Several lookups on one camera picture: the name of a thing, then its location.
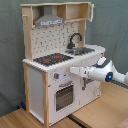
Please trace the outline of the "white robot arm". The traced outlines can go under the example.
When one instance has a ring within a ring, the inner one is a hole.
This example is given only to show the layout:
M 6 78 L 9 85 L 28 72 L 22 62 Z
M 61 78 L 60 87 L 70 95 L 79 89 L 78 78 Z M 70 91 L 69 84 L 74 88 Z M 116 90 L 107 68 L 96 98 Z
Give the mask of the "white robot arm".
M 126 74 L 119 73 L 112 60 L 106 57 L 99 58 L 97 63 L 92 66 L 71 67 L 70 72 L 87 79 L 100 82 L 114 80 L 128 86 L 128 72 Z

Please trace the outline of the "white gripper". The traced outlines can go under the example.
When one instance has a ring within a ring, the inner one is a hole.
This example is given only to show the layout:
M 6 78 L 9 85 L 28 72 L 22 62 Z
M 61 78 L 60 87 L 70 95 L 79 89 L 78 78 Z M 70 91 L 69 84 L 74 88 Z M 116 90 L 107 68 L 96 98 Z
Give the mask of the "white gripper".
M 94 79 L 95 72 L 93 71 L 92 67 L 71 67 L 70 72 L 76 74 L 80 77 L 84 77 L 87 79 Z

